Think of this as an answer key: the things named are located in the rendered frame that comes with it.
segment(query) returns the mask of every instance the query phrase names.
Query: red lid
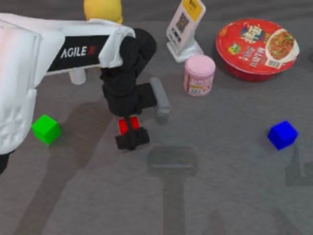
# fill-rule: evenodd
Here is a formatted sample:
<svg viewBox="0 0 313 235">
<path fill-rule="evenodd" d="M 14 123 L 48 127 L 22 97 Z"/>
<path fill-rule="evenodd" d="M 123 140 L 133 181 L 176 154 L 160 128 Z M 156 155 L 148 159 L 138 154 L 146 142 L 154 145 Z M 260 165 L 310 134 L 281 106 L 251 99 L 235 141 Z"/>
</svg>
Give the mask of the red lid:
<svg viewBox="0 0 313 235">
<path fill-rule="evenodd" d="M 245 19 L 222 28 L 216 40 L 221 57 L 231 66 L 255 74 L 289 69 L 299 54 L 294 37 L 281 26 Z"/>
</svg>

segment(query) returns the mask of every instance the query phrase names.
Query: pink plastic container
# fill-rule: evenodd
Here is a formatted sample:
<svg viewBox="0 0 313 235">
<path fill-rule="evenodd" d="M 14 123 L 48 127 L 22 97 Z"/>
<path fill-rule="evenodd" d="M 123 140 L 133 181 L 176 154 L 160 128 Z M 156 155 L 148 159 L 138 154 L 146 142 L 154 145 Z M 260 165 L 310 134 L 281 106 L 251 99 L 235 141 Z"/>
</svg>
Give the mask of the pink plastic container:
<svg viewBox="0 0 313 235">
<path fill-rule="evenodd" d="M 184 89 L 192 96 L 204 96 L 211 91 L 214 61 L 206 55 L 190 57 L 185 64 Z"/>
</svg>

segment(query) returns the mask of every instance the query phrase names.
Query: table surface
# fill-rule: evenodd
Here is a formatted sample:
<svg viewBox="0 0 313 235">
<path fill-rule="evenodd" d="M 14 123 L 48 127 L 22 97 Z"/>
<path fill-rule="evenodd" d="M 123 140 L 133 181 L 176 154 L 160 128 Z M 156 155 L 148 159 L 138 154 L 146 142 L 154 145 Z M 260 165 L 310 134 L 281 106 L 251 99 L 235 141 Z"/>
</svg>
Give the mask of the table surface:
<svg viewBox="0 0 313 235">
<path fill-rule="evenodd" d="M 177 1 L 170 2 L 177 7 Z M 165 46 L 168 12 L 176 7 L 159 18 L 152 10 L 150 18 L 143 12 L 147 21 L 137 15 L 126 19 L 127 25 L 151 32 L 158 43 L 139 82 L 160 78 L 172 104 L 167 124 L 155 121 L 153 109 L 140 116 L 151 143 L 136 151 L 116 148 L 117 123 L 103 98 L 98 70 L 89 70 L 82 86 L 72 85 L 68 74 L 44 79 L 34 118 L 53 117 L 63 135 L 47 147 L 30 133 L 12 155 L 0 177 L 1 235 L 313 234 L 313 32 L 306 28 L 313 19 L 304 18 L 313 3 L 287 1 L 286 14 L 277 16 L 273 11 L 282 1 L 271 1 L 272 12 L 268 7 L 259 13 L 250 3 L 234 1 L 250 6 L 242 9 L 245 16 L 273 15 L 301 49 L 289 71 L 265 83 L 247 83 L 229 75 L 214 50 L 218 30 L 241 14 L 236 13 L 239 6 L 221 2 L 208 4 L 224 18 L 212 10 L 197 31 L 205 54 L 218 65 L 205 97 L 185 93 L 183 64 L 175 63 Z M 221 12 L 223 7 L 228 11 Z M 297 7 L 298 16 L 291 11 Z M 22 11 L 12 5 L 6 9 Z M 277 151 L 267 131 L 285 119 L 299 137 Z M 158 157 L 165 163 L 183 158 L 192 169 L 153 170 L 151 159 Z"/>
</svg>

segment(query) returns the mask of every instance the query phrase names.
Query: noodles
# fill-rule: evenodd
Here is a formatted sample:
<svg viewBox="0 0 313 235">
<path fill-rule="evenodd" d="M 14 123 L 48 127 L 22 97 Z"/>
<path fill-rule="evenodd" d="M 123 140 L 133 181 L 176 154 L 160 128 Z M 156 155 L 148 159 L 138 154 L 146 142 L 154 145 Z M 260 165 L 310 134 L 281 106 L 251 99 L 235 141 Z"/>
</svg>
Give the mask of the noodles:
<svg viewBox="0 0 313 235">
<path fill-rule="evenodd" d="M 281 60 L 292 50 L 294 38 L 287 31 L 275 35 L 269 42 L 268 50 L 275 60 Z"/>
</svg>

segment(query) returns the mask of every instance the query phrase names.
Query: yellow object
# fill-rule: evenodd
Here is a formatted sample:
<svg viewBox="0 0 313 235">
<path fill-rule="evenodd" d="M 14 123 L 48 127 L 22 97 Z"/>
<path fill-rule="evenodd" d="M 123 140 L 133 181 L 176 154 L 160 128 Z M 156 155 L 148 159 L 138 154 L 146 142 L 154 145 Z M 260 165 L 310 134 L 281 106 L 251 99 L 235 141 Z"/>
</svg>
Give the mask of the yellow object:
<svg viewBox="0 0 313 235">
<path fill-rule="evenodd" d="M 188 15 L 196 22 L 201 15 L 203 8 L 198 0 L 184 0 L 183 7 L 187 11 Z"/>
<path fill-rule="evenodd" d="M 84 0 L 86 20 L 102 19 L 123 23 L 121 0 Z"/>
</svg>

